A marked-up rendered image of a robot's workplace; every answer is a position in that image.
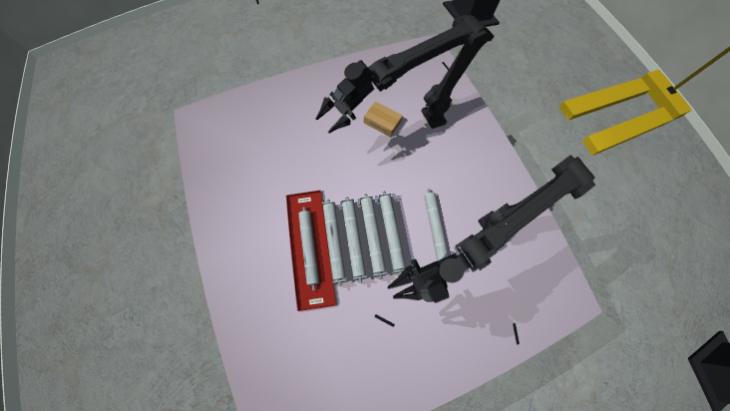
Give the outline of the brown cardboard box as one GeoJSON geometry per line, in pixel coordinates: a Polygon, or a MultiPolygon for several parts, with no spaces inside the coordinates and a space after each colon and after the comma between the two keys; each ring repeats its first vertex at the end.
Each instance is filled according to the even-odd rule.
{"type": "Polygon", "coordinates": [[[391,138],[402,117],[403,115],[375,102],[364,115],[364,124],[391,138]]]}

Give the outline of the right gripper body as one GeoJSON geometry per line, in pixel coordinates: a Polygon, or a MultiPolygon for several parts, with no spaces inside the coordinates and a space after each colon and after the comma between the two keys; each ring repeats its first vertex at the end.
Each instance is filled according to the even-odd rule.
{"type": "Polygon", "coordinates": [[[328,97],[327,99],[328,99],[328,100],[329,100],[329,101],[330,101],[330,102],[331,102],[331,103],[333,104],[333,106],[335,106],[335,107],[336,107],[336,109],[337,109],[337,110],[338,110],[338,111],[339,111],[339,112],[340,112],[341,114],[343,114],[343,115],[344,115],[344,116],[345,116],[345,117],[347,118],[347,120],[348,120],[349,122],[351,122],[351,120],[350,120],[350,119],[349,119],[349,118],[348,118],[348,117],[346,116],[346,115],[347,115],[347,113],[349,114],[349,116],[350,116],[350,117],[352,118],[352,120],[354,121],[354,120],[356,119],[356,117],[355,117],[355,115],[353,114],[353,112],[352,112],[352,111],[351,111],[351,110],[350,110],[350,109],[349,109],[349,108],[348,108],[348,107],[347,107],[347,106],[346,106],[346,105],[345,105],[345,104],[344,104],[343,102],[341,102],[341,101],[338,101],[338,100],[337,100],[337,98],[336,98],[336,97],[335,97],[335,96],[334,96],[333,94],[334,94],[334,93],[333,93],[333,92],[331,92],[331,93],[330,93],[329,95],[330,95],[330,96],[332,97],[332,99],[333,99],[333,100],[335,101],[334,103],[333,103],[333,101],[332,101],[332,100],[331,100],[331,99],[330,99],[329,97],[328,97]]]}

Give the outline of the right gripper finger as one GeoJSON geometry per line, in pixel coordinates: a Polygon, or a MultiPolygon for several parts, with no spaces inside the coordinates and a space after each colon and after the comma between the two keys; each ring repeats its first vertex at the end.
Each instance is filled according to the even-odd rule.
{"type": "Polygon", "coordinates": [[[325,98],[324,98],[324,100],[323,100],[323,103],[322,103],[322,105],[321,105],[320,111],[319,111],[318,115],[316,116],[315,120],[318,120],[318,119],[320,119],[320,118],[321,118],[321,117],[322,117],[323,115],[325,115],[325,114],[326,114],[326,113],[327,113],[328,111],[330,111],[330,110],[331,110],[331,109],[332,109],[333,107],[334,107],[334,106],[333,106],[333,104],[332,104],[332,103],[331,103],[331,102],[330,102],[330,101],[329,101],[329,100],[328,100],[328,99],[327,99],[327,98],[325,97],[325,98]],[[328,107],[327,105],[328,105],[329,107],[328,107]],[[326,106],[327,106],[327,107],[326,107],[326,106]],[[324,107],[326,107],[326,108],[325,108],[325,110],[324,110],[324,107]]]}
{"type": "Polygon", "coordinates": [[[330,134],[330,133],[332,133],[332,132],[336,131],[337,129],[340,129],[340,128],[343,128],[343,127],[346,127],[346,126],[350,126],[350,125],[351,125],[351,124],[350,124],[350,122],[349,122],[349,121],[348,121],[348,122],[346,122],[346,121],[348,121],[348,120],[347,120],[347,118],[346,118],[346,117],[345,117],[345,116],[343,115],[343,116],[342,116],[342,117],[341,117],[341,118],[340,118],[340,119],[339,119],[339,120],[338,120],[338,121],[337,121],[337,122],[336,122],[336,123],[335,123],[335,124],[333,125],[333,127],[332,127],[332,128],[331,128],[331,129],[329,130],[329,131],[328,131],[328,133],[330,134]]]}

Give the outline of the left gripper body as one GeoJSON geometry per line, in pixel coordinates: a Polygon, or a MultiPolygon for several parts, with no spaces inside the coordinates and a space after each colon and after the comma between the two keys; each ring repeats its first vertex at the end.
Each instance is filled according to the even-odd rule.
{"type": "Polygon", "coordinates": [[[411,263],[413,264],[413,266],[409,265],[410,278],[411,278],[416,290],[418,291],[420,298],[423,299],[421,296],[421,290],[420,290],[424,285],[424,282],[419,274],[419,268],[421,268],[421,267],[416,258],[411,260],[411,263]]]}

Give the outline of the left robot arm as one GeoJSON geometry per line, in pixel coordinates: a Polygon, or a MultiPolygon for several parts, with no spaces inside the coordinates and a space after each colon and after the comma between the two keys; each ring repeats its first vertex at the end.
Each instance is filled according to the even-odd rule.
{"type": "Polygon", "coordinates": [[[595,186],[594,175],[579,157],[574,159],[570,155],[551,170],[555,173],[554,179],[523,201],[515,205],[506,203],[481,217],[478,222],[483,229],[478,235],[471,234],[455,246],[459,255],[453,253],[440,259],[440,271],[437,261],[419,268],[424,282],[420,289],[424,301],[437,303],[449,298],[447,282],[461,280],[469,268],[474,272],[488,266],[491,263],[490,258],[511,236],[563,196],[571,194],[576,200],[595,186]],[[470,262],[466,261],[466,257],[470,262]]]}

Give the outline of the red scrap tray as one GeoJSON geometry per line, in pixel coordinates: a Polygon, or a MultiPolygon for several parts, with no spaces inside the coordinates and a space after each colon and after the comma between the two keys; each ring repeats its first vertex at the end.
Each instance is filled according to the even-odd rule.
{"type": "Polygon", "coordinates": [[[286,196],[289,238],[293,268],[297,311],[336,306],[321,191],[286,196]],[[302,250],[299,213],[303,207],[310,211],[313,239],[315,244],[319,283],[312,291],[306,285],[304,258],[302,250]]]}

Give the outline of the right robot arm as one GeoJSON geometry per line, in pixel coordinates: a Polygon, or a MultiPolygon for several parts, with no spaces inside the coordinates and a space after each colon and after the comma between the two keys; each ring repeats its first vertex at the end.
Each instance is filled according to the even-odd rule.
{"type": "Polygon", "coordinates": [[[473,15],[456,18],[453,26],[455,28],[406,51],[383,57],[369,67],[362,60],[349,64],[344,75],[351,83],[345,78],[337,85],[334,96],[353,111],[374,90],[372,83],[380,92],[386,90],[411,69],[464,44],[441,83],[434,85],[424,96],[428,107],[422,108],[422,113],[430,127],[435,129],[446,125],[444,113],[453,101],[450,96],[454,87],[486,41],[494,38],[491,31],[473,15]]]}

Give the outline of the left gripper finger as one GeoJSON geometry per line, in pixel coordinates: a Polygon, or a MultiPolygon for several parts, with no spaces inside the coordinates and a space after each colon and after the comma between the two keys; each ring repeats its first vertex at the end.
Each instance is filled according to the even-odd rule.
{"type": "Polygon", "coordinates": [[[413,300],[421,300],[421,298],[420,298],[420,296],[418,294],[418,291],[416,290],[414,284],[411,285],[411,286],[409,286],[409,287],[407,287],[407,288],[405,288],[404,290],[396,293],[395,295],[393,295],[393,299],[402,299],[402,298],[405,298],[405,299],[413,299],[413,300]],[[409,294],[405,294],[405,293],[409,293],[409,294]]]}
{"type": "Polygon", "coordinates": [[[397,278],[396,278],[396,279],[395,279],[395,280],[394,280],[394,281],[393,281],[392,283],[390,283],[390,284],[388,285],[388,289],[390,289],[390,288],[394,288],[394,287],[398,287],[398,286],[401,286],[401,285],[405,285],[405,284],[408,284],[408,283],[411,283],[411,282],[412,282],[412,280],[411,280],[411,278],[410,278],[410,273],[409,273],[409,266],[407,266],[407,267],[406,267],[406,268],[405,268],[405,269],[403,270],[403,272],[402,272],[402,273],[401,273],[401,274],[400,274],[400,275],[399,275],[399,276],[398,276],[398,277],[397,277],[397,278]],[[406,274],[406,273],[407,273],[407,274],[406,274]],[[405,275],[405,274],[406,274],[406,275],[405,275]],[[404,276],[404,275],[405,275],[405,276],[404,276]],[[401,279],[401,280],[400,280],[400,279],[401,279]],[[400,280],[400,281],[399,281],[399,280],[400,280]],[[399,282],[398,282],[398,281],[399,281],[399,282]],[[397,282],[398,282],[398,283],[397,283],[397,282]]]}

